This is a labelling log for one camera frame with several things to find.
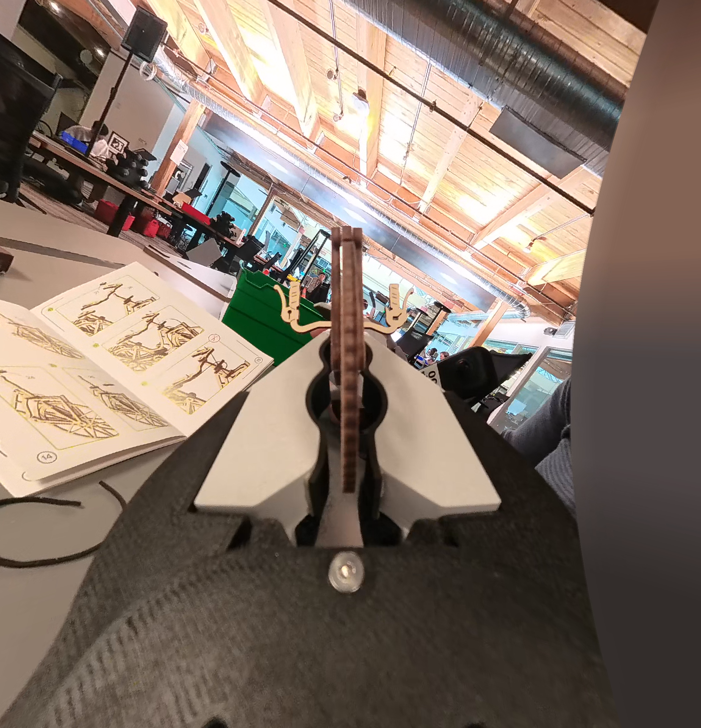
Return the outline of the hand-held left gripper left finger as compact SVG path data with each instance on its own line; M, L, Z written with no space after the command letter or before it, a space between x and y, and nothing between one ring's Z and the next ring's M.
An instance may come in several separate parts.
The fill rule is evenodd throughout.
M312 545L328 496L329 335L312 339L247 393L198 494L199 512L278 522Z

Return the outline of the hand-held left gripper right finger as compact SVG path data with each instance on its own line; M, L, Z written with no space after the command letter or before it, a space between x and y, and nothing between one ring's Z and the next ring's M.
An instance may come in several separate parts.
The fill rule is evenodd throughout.
M358 496L365 541L400 541L423 520L493 513L501 505L438 366L417 370L379 333L365 336L366 465Z

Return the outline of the wooden wheel model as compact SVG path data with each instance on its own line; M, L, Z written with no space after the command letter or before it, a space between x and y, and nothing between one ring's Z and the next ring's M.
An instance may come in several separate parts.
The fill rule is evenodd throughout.
M330 363L340 391L340 482L355 493L360 443L358 383L365 369L361 229L331 231Z

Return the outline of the pale wooden handlebar part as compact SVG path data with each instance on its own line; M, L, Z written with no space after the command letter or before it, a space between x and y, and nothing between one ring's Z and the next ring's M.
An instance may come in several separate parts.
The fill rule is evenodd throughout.
M279 294L281 299L281 319L290 325L291 329L296 333L310 333L330 329L332 323L330 321L322 321L301 325L300 318L300 283L293 281L289 287L289 292L285 295L282 286L275 284L273 289ZM415 292L413 287L406 292L404 300L401 303L399 285L391 284L389 287L390 303L385 307L385 324L375 322L373 320L364 320L364 329L376 331L384 335L391 335L396 332L408 318L408 304L410 296Z

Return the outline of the person's right forearm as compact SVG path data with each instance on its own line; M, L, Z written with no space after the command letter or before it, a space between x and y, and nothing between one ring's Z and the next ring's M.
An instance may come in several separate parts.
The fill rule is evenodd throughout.
M576 518L571 443L571 378L566 378L541 407L502 437L533 466Z

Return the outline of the green plastic crate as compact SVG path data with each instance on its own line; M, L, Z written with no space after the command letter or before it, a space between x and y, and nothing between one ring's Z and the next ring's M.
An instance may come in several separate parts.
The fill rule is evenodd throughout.
M260 271L242 271L222 322L257 350L272 357L274 366L280 366L314 336L327 333L328 329L294 332L281 319L281 299L273 289L275 284L278 283ZM289 287L282 287L287 295ZM319 310L301 296L299 323L306 325L322 321L326 320Z

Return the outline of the open instruction booklet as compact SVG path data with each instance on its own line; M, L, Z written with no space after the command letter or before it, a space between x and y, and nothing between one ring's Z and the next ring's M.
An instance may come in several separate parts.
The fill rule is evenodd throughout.
M0 485L31 496L183 441L272 367L138 263L0 300Z

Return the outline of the white flat board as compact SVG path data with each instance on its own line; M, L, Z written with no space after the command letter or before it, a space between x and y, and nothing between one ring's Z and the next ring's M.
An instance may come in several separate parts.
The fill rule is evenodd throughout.
M236 290L236 278L229 274L214 270L191 260L183 259L177 254L166 252L154 245L146 245L143 252L162 262L178 274L193 281L208 293L217 296L224 302L230 301Z

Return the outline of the black ceiling panel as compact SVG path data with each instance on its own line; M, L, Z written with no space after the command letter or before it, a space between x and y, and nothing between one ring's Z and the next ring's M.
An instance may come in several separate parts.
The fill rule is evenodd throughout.
M584 159L507 107L491 125L490 133L558 179L585 164Z

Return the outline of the long brown table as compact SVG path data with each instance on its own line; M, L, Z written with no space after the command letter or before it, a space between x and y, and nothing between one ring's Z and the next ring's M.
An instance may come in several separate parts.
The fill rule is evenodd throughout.
M40 132L33 132L28 143L36 151L44 151L48 155L61 159L71 172L77 172L87 180L99 181L106 184L109 188L123 193L124 198L119 205L113 221L108 227L107 235L116 238L119 237L120 233L124 230L124 224L127 218L135 213L139 213L146 207L153 208L158 214L164 217L176 218L182 221L181 210L175 209L154 193L142 188L130 187L111 177L105 171L94 165L89 158L75 153L72 148L58 143Z

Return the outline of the black speaker stand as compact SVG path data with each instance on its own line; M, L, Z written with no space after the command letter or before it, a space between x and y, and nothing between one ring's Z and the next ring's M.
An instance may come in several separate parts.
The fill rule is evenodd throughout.
M110 90L110 94L109 94L106 104L102 110L101 116L91 126L91 129L92 129L91 138L90 138L86 153L84 154L86 159L91 158L94 146L97 142L97 139L102 135L102 128L103 128L103 126L105 126L105 120L107 119L108 113L109 113L116 97L118 96L120 85L127 73L127 70L131 66L131 61L132 61L133 57L134 57L134 54L132 52L128 52L127 58L124 61L124 64L120 70L119 76L117 77L114 85L112 86L112 88Z

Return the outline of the black office chair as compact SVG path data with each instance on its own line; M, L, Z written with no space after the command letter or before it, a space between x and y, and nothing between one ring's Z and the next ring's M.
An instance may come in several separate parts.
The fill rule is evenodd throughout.
M17 201L25 152L62 77L0 33L0 197Z

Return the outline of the black speaker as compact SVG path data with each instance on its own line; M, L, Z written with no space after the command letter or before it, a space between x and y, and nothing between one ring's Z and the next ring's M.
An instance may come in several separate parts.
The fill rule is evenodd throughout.
M152 63L156 52L164 42L167 22L142 6L135 9L120 46L129 54Z

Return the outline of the large spiral ventilation duct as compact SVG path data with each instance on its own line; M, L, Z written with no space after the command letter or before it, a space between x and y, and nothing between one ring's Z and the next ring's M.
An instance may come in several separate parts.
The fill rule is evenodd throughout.
M482 88L482 74L611 149L627 88L506 2L348 1L360 16Z

